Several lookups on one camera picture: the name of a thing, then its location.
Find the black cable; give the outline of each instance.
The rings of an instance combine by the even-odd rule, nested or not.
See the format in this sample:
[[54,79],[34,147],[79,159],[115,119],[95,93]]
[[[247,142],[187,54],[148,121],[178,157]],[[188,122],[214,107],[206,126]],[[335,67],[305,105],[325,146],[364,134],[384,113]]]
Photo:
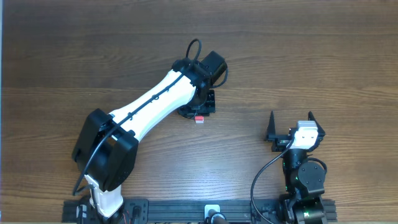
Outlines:
[[188,46],[187,49],[187,54],[186,54],[186,58],[188,58],[188,54],[189,54],[189,50],[192,46],[193,43],[198,42],[199,43],[199,48],[197,51],[197,54],[195,55],[195,58],[193,58],[193,60],[191,61],[191,63],[189,64],[188,68],[186,70],[183,70],[181,75],[176,78],[170,85],[168,85],[167,87],[165,87],[163,90],[161,90],[160,92],[158,92],[157,94],[153,95],[149,100],[147,100],[145,103],[143,103],[141,106],[139,106],[137,109],[135,109],[133,112],[128,113],[128,115],[121,120],[118,124],[116,124],[103,138],[102,140],[98,143],[98,145],[95,147],[93,153],[91,154],[90,158],[88,159],[88,162],[86,163],[85,168],[83,169],[83,171],[81,172],[79,179],[76,181],[75,186],[73,187],[72,190],[72,195],[75,196],[77,193],[80,193],[81,191],[87,189],[87,186],[80,188],[79,190],[77,190],[77,188],[79,187],[81,181],[83,180],[85,174],[87,173],[87,170],[95,156],[95,154],[97,153],[97,151],[100,149],[100,147],[102,146],[102,144],[104,144],[104,142],[111,137],[111,135],[113,134],[113,132],[115,132],[115,130],[117,130],[118,128],[120,128],[120,126],[125,123],[126,121],[128,121],[129,119],[131,119],[138,111],[140,111],[141,109],[143,109],[146,105],[148,105],[150,102],[152,102],[153,100],[156,100],[157,98],[159,98],[159,96],[161,94],[163,94],[164,92],[168,91],[172,86],[174,86],[185,74],[185,72],[189,71],[192,67],[193,64],[198,60],[198,57],[200,55],[200,51],[201,51],[201,41],[198,39],[193,39]]
[[257,175],[255,176],[253,183],[251,184],[251,189],[250,189],[250,198],[251,198],[251,203],[253,204],[254,209],[256,210],[256,212],[261,216],[261,218],[265,219],[265,221],[267,221],[270,224],[274,224],[273,222],[271,222],[270,220],[268,220],[266,217],[264,217],[264,215],[262,215],[262,213],[260,212],[260,210],[257,208],[256,204],[254,203],[254,186],[257,182],[257,179],[259,178],[259,176],[264,172],[264,170],[269,167],[271,164],[273,164],[276,160],[278,160],[279,158],[281,158],[289,149],[290,147],[292,147],[292,144],[294,142],[294,138],[292,138],[292,140],[290,140],[289,144],[286,146],[286,149],[281,152],[277,157],[275,157],[273,160],[269,161],[264,167],[261,168],[261,170],[257,173]]
[[217,88],[217,87],[222,86],[222,85],[226,82],[227,78],[228,78],[228,68],[225,70],[224,80],[223,80],[220,84],[218,84],[218,85],[213,85],[213,86],[211,86],[210,88]]
[[325,170],[325,174],[328,172],[328,167],[326,166],[326,164],[322,160],[317,159],[317,158],[312,158],[312,157],[309,157],[306,160],[307,161],[319,162],[322,165],[323,169]]

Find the black mounting rail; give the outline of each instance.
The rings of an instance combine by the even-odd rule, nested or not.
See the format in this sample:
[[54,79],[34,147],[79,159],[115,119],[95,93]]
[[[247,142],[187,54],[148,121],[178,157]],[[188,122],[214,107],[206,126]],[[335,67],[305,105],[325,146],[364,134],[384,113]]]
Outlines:
[[[281,223],[277,219],[276,206],[278,200],[255,200],[263,215],[274,223]],[[256,211],[252,208],[250,200],[174,200],[174,201],[148,201],[146,199],[125,199],[124,209],[126,223],[204,223],[205,205],[219,205],[221,212],[229,223],[265,224]],[[328,222],[337,222],[335,201],[324,200]],[[95,209],[89,203],[89,197],[81,200],[66,201],[63,204],[63,223],[100,223]]]

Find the small block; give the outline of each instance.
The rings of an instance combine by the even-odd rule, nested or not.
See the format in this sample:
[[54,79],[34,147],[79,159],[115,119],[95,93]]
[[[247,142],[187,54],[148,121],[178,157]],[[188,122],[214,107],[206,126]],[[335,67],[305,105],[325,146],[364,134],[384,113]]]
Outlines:
[[195,116],[196,124],[203,124],[205,122],[205,118],[203,116]]

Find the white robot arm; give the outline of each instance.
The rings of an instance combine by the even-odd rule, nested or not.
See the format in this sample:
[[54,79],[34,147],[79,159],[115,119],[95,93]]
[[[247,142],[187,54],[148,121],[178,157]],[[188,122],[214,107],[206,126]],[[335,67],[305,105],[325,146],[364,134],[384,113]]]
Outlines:
[[[90,202],[103,222],[121,218],[121,184],[134,168],[139,142],[159,121],[176,109],[186,118],[215,112],[210,88],[228,72],[227,66],[216,52],[197,61],[200,41],[196,57],[190,60],[189,48],[195,41],[199,40],[191,42],[185,59],[176,61],[166,77],[136,101],[109,114],[97,109],[87,117],[72,153],[81,170],[73,195],[90,188]],[[78,190],[82,178],[89,185]]]

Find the wooden tabletop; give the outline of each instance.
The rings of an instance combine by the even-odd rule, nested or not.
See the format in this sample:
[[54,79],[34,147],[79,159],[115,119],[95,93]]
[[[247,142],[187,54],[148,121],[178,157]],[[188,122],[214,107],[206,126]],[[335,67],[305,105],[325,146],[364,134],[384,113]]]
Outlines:
[[[79,176],[71,160],[86,116],[120,108],[163,79],[193,38],[225,57],[204,124],[176,112],[140,143],[125,197],[249,199],[285,134],[313,111],[326,131],[323,198],[340,221],[398,220],[398,2],[5,1],[2,221],[61,220]],[[284,193],[281,161],[256,198]]]

